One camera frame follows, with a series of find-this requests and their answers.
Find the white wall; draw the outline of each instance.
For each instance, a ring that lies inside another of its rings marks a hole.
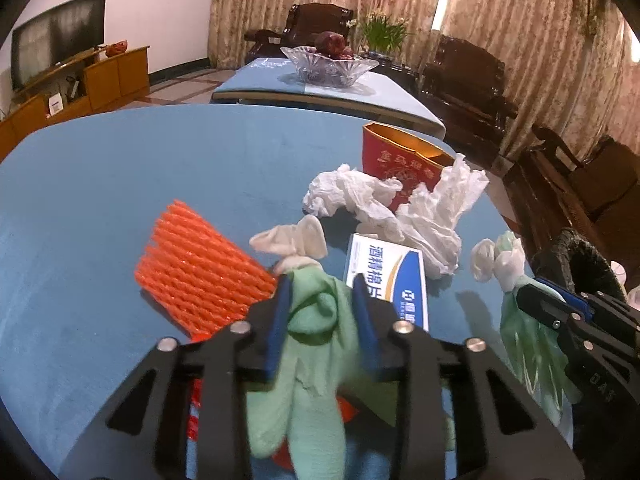
[[[31,0],[15,25],[68,0]],[[149,72],[207,57],[211,0],[107,0],[104,40],[150,45]],[[8,110],[11,34],[0,48],[0,108]]]

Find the tv stand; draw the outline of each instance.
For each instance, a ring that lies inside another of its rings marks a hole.
[[[79,117],[111,112],[149,93],[149,74],[144,46],[123,54],[100,59],[106,47],[87,50],[33,78],[15,99],[20,107],[0,122],[0,160],[3,160],[27,135],[46,126]],[[77,68],[81,71],[84,95],[79,95],[57,114],[49,115],[46,88]]]

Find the flat screen tv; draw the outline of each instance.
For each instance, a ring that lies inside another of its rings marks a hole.
[[[104,43],[105,0],[71,0],[14,29],[11,79],[14,90],[56,63]]]

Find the red container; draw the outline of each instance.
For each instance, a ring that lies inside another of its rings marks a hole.
[[[396,177],[402,182],[402,191],[389,206],[391,211],[408,202],[421,182],[433,191],[442,168],[452,166],[453,161],[437,146],[398,128],[379,123],[362,127],[362,170],[381,180]]]

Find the glass bowl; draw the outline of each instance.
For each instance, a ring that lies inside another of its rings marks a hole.
[[[280,50],[291,60],[302,81],[318,86],[346,88],[379,65],[373,59],[362,59],[360,56],[354,56],[353,60],[329,59],[316,54],[312,46],[281,46]]]

